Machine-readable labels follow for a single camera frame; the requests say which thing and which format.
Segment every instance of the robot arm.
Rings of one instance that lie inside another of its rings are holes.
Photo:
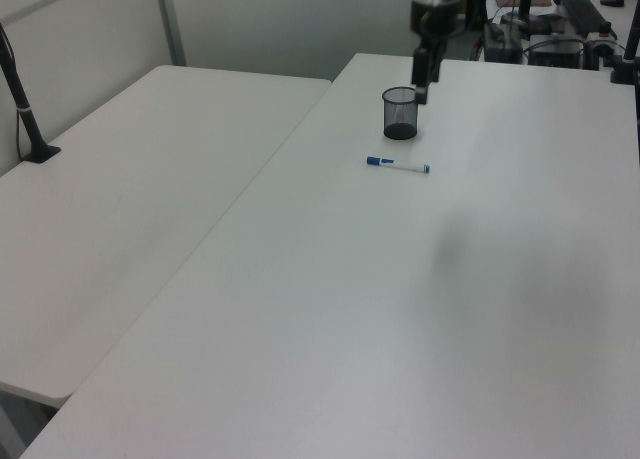
[[[427,89],[438,82],[440,62],[447,40],[455,30],[455,19],[462,0],[411,0],[411,30],[420,36],[413,53],[411,82],[416,85],[416,101],[427,103]]]

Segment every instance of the black stand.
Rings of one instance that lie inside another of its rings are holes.
[[[42,139],[38,123],[31,111],[31,105],[27,100],[27,95],[25,94],[22,83],[20,82],[15,59],[6,37],[4,29],[0,24],[0,66],[2,66],[2,72],[7,80],[7,84],[9,84],[9,89],[11,90],[13,100],[16,103],[16,108],[22,118],[22,123],[24,124],[24,128],[27,130],[29,139],[31,140],[31,153],[24,157],[23,160],[42,164],[47,159],[60,152],[60,148],[50,146],[44,142],[44,139]]]
[[[613,71],[611,72],[611,82],[614,84],[635,85],[638,73],[635,60],[638,51],[638,41],[640,40],[640,0],[636,4],[636,11],[633,14],[629,39],[624,51],[624,56],[613,58]]]
[[[518,12],[507,13],[500,19],[501,24],[516,25],[527,38],[536,34],[551,34],[551,23],[542,17],[529,14],[531,0],[520,0]]]

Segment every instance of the electronic equipment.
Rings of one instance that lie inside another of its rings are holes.
[[[531,36],[528,64],[580,69],[582,44],[578,41],[570,42],[571,39],[560,35]]]
[[[600,25],[607,22],[590,0],[562,0],[562,5],[579,36],[587,37],[590,32],[599,32]]]
[[[485,24],[482,40],[486,62],[522,63],[522,40],[518,28],[504,24]]]
[[[600,4],[609,7],[624,7],[624,0],[600,0]]]

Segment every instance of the black metal pole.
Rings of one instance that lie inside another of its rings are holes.
[[[2,67],[2,72],[4,73],[4,77],[7,80],[7,84],[9,85],[9,89],[13,95],[13,100],[16,103],[18,113],[22,118],[24,128],[31,140],[31,153],[25,156],[24,160],[42,164],[47,159],[60,152],[60,148],[50,146],[44,142],[44,139],[42,139],[38,123],[36,122],[36,118],[31,110],[31,105],[29,104],[27,95],[25,94],[22,83],[20,82],[15,59],[11,54],[6,37],[2,24],[0,24],[0,66]]]
[[[624,51],[624,56],[616,56],[611,71],[611,82],[615,84],[635,85],[637,70],[635,67],[636,53],[638,52],[638,42],[640,41],[640,0],[636,3],[636,10],[633,13],[629,39]]]

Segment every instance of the computer mouse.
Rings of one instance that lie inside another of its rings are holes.
[[[609,7],[622,7],[624,6],[624,0],[600,0],[600,4]]]

